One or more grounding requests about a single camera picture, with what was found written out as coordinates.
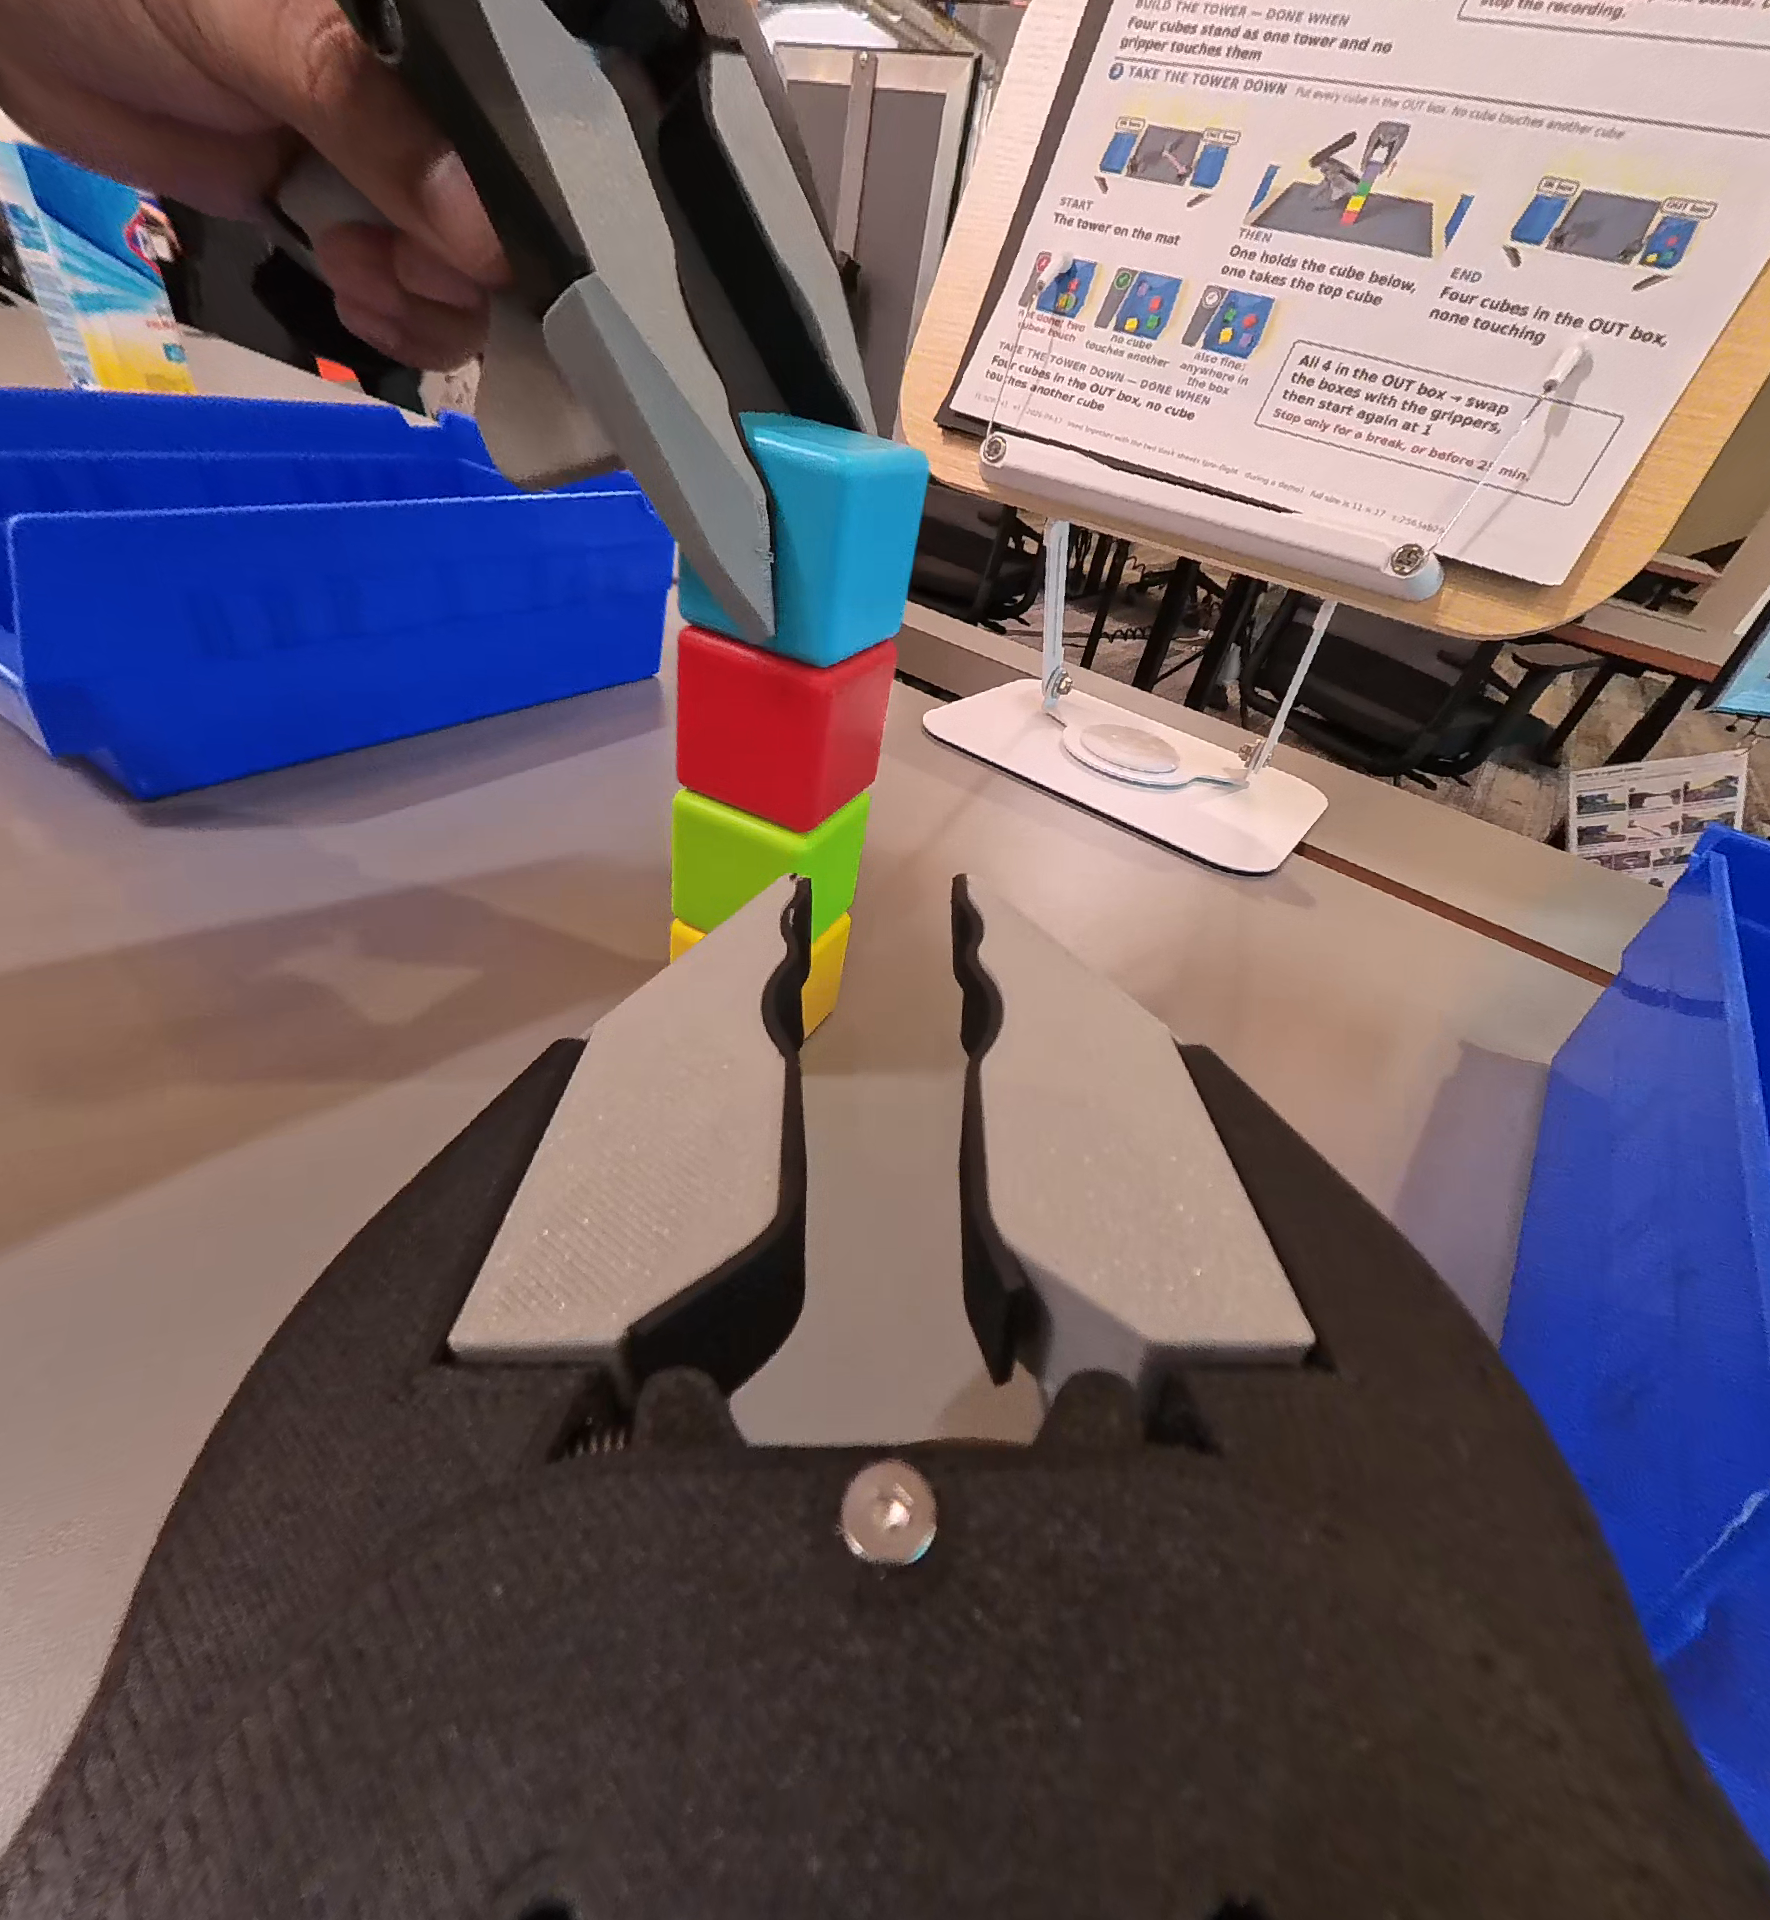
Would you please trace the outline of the yellow magnetic cube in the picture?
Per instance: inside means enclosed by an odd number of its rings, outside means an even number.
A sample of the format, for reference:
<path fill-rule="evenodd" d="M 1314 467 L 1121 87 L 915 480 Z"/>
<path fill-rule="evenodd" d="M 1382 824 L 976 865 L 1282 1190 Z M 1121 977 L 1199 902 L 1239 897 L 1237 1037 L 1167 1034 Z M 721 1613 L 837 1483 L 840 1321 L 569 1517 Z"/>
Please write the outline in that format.
<path fill-rule="evenodd" d="M 844 914 L 832 925 L 828 925 L 809 949 L 807 977 L 802 987 L 804 1039 L 809 1039 L 836 1007 L 842 987 L 850 927 L 850 914 Z M 703 930 L 673 918 L 669 930 L 669 958 L 674 963 L 683 952 L 695 949 L 703 938 Z"/>

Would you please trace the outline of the printed photo leaflet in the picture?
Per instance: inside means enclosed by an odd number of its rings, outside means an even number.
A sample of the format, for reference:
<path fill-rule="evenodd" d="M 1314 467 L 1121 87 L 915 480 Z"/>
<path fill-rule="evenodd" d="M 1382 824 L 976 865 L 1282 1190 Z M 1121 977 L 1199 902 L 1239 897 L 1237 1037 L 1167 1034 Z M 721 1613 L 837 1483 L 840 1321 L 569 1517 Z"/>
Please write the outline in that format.
<path fill-rule="evenodd" d="M 1600 870 L 1670 887 L 1708 828 L 1741 829 L 1744 749 L 1563 774 L 1563 847 Z"/>

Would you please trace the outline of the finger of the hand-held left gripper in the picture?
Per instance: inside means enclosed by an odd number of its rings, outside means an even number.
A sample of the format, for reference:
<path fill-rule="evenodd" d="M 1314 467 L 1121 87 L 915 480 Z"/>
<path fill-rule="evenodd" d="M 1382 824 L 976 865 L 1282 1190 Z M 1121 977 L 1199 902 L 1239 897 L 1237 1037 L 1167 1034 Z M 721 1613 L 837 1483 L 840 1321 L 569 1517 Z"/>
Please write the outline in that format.
<path fill-rule="evenodd" d="M 728 402 L 873 435 L 837 257 L 756 11 L 695 3 L 686 18 L 660 170 L 690 315 Z"/>
<path fill-rule="evenodd" d="M 562 242 L 556 292 L 501 298 L 476 426 L 529 489 L 625 470 L 730 621 L 777 633 L 769 494 L 686 315 L 676 252 L 617 91 L 544 4 L 478 4 L 478 105 Z"/>

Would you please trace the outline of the wide blue plastic bin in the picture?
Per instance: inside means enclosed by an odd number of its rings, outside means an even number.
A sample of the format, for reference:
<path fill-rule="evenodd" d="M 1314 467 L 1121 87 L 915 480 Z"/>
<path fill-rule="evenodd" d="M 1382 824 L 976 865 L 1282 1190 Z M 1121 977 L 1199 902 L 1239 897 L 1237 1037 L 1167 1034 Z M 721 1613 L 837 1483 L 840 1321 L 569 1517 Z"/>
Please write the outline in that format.
<path fill-rule="evenodd" d="M 467 419 L 0 388 L 0 718 L 139 800 L 652 680 L 673 580 Z"/>

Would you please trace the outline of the blue and white carton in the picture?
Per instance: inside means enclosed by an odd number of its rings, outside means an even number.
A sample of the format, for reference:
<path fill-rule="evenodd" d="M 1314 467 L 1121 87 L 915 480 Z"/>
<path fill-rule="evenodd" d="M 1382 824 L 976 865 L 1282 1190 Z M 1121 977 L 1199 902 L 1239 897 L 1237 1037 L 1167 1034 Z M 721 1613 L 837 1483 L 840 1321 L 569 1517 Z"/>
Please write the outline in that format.
<path fill-rule="evenodd" d="M 0 211 L 72 388 L 195 391 L 160 273 L 178 237 L 149 195 L 0 138 Z"/>

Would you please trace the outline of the blue magnetic cube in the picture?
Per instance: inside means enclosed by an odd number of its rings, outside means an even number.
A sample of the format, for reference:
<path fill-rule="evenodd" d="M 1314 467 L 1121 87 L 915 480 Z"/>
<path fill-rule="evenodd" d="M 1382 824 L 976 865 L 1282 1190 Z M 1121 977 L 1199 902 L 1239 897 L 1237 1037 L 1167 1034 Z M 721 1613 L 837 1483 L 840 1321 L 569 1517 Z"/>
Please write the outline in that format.
<path fill-rule="evenodd" d="M 927 458 L 909 445 L 778 414 L 743 414 L 772 500 L 777 634 L 762 648 L 828 668 L 900 624 Z"/>

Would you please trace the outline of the person's left hand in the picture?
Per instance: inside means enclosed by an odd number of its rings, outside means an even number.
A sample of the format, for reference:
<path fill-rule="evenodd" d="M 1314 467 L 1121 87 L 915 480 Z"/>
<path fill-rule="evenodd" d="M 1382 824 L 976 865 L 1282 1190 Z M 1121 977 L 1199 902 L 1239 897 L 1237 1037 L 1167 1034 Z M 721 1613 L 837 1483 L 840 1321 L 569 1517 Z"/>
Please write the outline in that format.
<path fill-rule="evenodd" d="M 345 327 L 419 372 L 482 352 L 507 262 L 434 121 L 329 3 L 0 3 L 0 108 L 81 167 L 248 221 L 322 158 L 379 224 L 312 233 Z"/>

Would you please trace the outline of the grey framed panel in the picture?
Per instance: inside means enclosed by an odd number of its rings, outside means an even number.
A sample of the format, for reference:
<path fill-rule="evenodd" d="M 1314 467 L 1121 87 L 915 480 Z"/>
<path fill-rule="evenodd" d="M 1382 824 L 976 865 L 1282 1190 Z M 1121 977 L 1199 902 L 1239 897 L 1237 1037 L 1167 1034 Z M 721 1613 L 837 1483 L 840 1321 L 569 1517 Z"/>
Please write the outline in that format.
<path fill-rule="evenodd" d="M 908 23 L 787 4 L 762 28 L 832 224 L 877 429 L 893 437 L 903 368 L 969 175 L 984 58 L 917 47 Z"/>

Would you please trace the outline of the red magnetic cube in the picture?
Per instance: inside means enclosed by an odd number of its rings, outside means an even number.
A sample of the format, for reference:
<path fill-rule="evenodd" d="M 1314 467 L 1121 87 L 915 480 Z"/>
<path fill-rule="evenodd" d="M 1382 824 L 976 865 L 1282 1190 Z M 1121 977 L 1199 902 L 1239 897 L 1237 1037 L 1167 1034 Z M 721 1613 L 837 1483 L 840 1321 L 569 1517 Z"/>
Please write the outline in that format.
<path fill-rule="evenodd" d="M 897 648 L 809 666 L 699 626 L 676 638 L 676 780 L 809 831 L 877 774 Z"/>

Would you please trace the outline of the green magnetic cube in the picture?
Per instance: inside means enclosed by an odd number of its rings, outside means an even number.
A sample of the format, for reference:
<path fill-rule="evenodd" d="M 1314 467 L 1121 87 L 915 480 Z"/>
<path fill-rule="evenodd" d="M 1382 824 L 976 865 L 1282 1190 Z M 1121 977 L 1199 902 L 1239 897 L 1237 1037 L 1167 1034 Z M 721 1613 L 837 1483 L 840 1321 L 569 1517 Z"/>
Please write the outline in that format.
<path fill-rule="evenodd" d="M 707 934 L 769 884 L 805 877 L 811 938 L 850 912 L 873 793 L 861 792 L 818 826 L 794 831 L 680 787 L 673 802 L 673 916 Z"/>

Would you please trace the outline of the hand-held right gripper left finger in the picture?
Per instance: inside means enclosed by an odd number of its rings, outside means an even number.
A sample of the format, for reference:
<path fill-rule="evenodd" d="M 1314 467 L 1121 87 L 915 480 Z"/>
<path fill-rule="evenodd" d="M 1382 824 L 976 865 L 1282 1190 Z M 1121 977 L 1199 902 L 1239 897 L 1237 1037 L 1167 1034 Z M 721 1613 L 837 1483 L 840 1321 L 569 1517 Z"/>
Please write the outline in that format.
<path fill-rule="evenodd" d="M 589 1031 L 449 1351 L 762 1366 L 804 1299 L 807 882 L 764 887 Z"/>

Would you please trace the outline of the small blue plastic bin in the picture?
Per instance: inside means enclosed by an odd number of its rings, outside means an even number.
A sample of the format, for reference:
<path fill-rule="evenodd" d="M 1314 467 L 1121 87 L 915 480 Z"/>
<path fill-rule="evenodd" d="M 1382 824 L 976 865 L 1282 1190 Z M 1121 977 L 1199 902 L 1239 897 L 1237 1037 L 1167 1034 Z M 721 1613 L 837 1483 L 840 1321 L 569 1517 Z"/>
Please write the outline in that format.
<path fill-rule="evenodd" d="M 1546 1089 L 1501 1351 L 1770 1864 L 1770 844 L 1711 828 Z"/>

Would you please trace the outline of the printed instruction sheet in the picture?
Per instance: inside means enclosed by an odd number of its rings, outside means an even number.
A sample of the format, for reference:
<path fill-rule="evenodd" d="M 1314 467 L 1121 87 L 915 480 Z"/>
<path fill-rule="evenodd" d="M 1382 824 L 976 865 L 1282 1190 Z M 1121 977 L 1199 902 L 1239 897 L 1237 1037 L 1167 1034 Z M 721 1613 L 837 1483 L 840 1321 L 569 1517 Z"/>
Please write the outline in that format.
<path fill-rule="evenodd" d="M 1770 3 L 1082 4 L 946 425 L 1535 587 L 1770 260 Z"/>

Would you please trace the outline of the black office chair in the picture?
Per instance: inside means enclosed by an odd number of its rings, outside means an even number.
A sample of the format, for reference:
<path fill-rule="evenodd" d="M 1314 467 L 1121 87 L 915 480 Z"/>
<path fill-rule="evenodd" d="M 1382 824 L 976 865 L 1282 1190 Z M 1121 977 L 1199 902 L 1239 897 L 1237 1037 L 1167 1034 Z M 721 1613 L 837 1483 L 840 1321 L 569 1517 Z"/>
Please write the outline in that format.
<path fill-rule="evenodd" d="M 1503 640 L 1451 640 L 1390 617 L 1335 607 L 1310 665 L 1312 613 L 1299 612 L 1271 647 L 1255 687 L 1299 693 L 1287 736 L 1376 778 L 1459 777 L 1475 767 L 1503 715 Z"/>
<path fill-rule="evenodd" d="M 1041 591 L 1041 535 L 1016 508 L 927 486 L 908 601 L 1003 633 Z"/>

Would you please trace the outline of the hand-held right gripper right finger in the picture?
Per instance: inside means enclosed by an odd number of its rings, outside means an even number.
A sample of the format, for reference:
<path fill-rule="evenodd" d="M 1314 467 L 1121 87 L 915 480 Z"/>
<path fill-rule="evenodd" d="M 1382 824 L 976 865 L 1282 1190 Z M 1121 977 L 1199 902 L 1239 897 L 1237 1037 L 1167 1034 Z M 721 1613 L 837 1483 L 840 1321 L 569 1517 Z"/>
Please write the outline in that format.
<path fill-rule="evenodd" d="M 1293 1366 L 1312 1327 L 1171 1031 L 976 877 L 950 896 L 965 1305 L 988 1378 Z"/>

